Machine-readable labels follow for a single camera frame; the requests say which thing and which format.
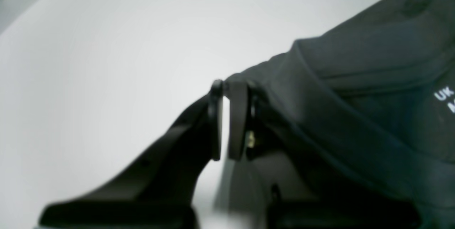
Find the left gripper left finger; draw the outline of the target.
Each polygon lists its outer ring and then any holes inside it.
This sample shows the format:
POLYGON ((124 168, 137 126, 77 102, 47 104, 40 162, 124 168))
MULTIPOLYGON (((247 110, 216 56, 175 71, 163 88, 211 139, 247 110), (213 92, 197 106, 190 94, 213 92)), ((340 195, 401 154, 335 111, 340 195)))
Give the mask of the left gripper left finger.
POLYGON ((164 135, 101 187, 48 205, 40 229, 196 229, 195 187, 221 156, 223 82, 185 109, 164 135))

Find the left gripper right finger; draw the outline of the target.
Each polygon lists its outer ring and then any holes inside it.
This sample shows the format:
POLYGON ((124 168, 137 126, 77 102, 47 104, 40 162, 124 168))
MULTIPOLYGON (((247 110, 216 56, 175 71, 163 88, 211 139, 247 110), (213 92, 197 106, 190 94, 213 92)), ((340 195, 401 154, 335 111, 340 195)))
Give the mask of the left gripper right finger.
POLYGON ((230 105, 229 158, 245 158, 262 179, 268 229, 416 229, 413 205, 343 176, 302 140, 257 85, 224 84, 230 105))

